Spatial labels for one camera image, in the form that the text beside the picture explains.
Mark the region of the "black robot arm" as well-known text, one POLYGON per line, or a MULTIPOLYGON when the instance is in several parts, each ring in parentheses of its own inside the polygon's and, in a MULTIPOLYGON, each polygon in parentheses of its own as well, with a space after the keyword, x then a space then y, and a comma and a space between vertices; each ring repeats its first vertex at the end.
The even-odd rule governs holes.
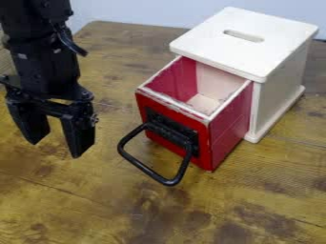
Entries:
POLYGON ((49 134, 48 118, 60 119, 70 156, 94 143, 93 94, 78 83, 77 57, 88 52, 66 26, 69 0, 0 0, 1 44, 14 74, 1 75, 6 106, 25 140, 37 144, 49 134))

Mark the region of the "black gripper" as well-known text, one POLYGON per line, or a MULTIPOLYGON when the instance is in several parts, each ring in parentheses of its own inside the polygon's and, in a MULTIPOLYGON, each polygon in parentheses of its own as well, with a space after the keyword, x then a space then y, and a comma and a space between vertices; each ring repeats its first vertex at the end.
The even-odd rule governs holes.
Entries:
POLYGON ((60 118, 70 156, 77 158, 94 144, 92 93, 78 84, 80 69, 70 35, 3 34, 1 43, 13 60, 14 74, 1 80, 6 106, 25 138, 36 145, 49 134, 46 116, 60 118))

